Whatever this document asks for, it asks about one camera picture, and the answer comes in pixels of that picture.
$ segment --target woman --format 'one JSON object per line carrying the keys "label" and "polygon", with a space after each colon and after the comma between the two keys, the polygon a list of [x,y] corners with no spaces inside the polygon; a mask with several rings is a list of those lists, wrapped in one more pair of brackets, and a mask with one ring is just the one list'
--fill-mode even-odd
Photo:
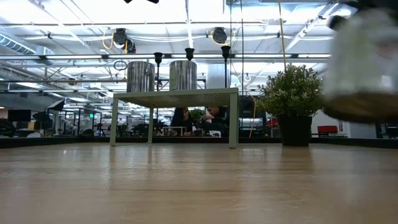
{"label": "woman", "polygon": [[177,132],[177,135],[190,135],[192,132],[192,123],[193,121],[191,119],[188,108],[176,108],[170,127],[185,127],[185,133],[181,133],[181,129],[176,128],[175,131]]}

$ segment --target desk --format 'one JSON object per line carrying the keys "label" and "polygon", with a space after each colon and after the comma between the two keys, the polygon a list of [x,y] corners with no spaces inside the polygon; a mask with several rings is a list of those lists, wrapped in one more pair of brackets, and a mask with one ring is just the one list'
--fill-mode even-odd
{"label": "desk", "polygon": [[229,147],[238,145],[239,93],[238,88],[152,91],[143,93],[117,93],[113,95],[111,140],[116,145],[119,100],[149,108],[148,143],[152,143],[154,129],[154,108],[174,108],[192,106],[229,106]]}

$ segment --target yellow cable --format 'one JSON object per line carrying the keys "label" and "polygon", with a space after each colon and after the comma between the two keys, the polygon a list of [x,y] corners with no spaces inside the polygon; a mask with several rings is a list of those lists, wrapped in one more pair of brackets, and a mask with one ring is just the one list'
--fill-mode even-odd
{"label": "yellow cable", "polygon": [[112,39],[111,39],[111,46],[110,46],[110,47],[108,47],[108,46],[105,44],[105,34],[106,34],[106,32],[104,32],[104,36],[102,37],[102,45],[104,45],[104,48],[106,48],[106,49],[108,49],[108,50],[111,50],[112,47],[113,47],[113,35],[114,35],[114,32],[112,33]]}
{"label": "yellow cable", "polygon": [[279,5],[279,25],[280,25],[280,36],[282,37],[282,51],[284,54],[284,66],[285,66],[285,71],[286,71],[286,51],[285,51],[285,38],[284,38],[284,26],[283,26],[283,19],[282,19],[282,6],[281,6],[282,0],[278,0],[278,5]]}

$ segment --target metal canister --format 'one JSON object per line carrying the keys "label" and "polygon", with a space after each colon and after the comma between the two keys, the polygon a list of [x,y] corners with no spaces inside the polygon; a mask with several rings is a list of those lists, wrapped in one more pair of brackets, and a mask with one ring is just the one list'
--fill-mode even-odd
{"label": "metal canister", "polygon": [[130,62],[127,65],[127,92],[155,90],[155,65],[149,62]]}
{"label": "metal canister", "polygon": [[170,64],[170,90],[196,90],[197,65],[188,60],[179,60]]}

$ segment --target computer monitor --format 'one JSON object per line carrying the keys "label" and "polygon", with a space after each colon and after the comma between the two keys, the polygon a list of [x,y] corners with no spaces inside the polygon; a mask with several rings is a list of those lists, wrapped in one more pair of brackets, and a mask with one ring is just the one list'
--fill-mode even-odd
{"label": "computer monitor", "polygon": [[10,122],[29,122],[32,119],[31,110],[8,110],[8,120]]}

